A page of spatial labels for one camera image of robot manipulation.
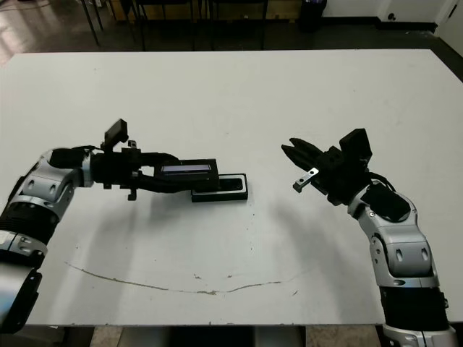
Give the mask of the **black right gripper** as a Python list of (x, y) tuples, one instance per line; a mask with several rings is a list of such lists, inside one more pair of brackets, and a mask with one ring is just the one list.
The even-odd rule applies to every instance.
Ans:
[(290, 138), (289, 141), (292, 146), (282, 145), (281, 149), (302, 170), (318, 170), (309, 182), (327, 196), (331, 204), (348, 205), (370, 183), (367, 160), (349, 158), (334, 146), (322, 151), (300, 138)]

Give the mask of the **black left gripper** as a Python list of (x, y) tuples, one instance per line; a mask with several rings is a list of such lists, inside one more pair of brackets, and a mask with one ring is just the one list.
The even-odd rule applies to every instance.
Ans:
[(149, 192), (173, 194), (192, 190), (186, 183), (166, 181), (144, 174), (142, 167), (156, 167), (177, 164), (179, 159), (168, 153), (143, 153), (134, 140), (128, 141), (128, 146), (120, 152), (114, 152), (106, 147), (102, 153), (93, 155), (90, 159), (91, 178), (95, 183), (101, 183), (104, 189), (119, 186), (128, 189), (127, 199), (135, 201), (138, 189)]

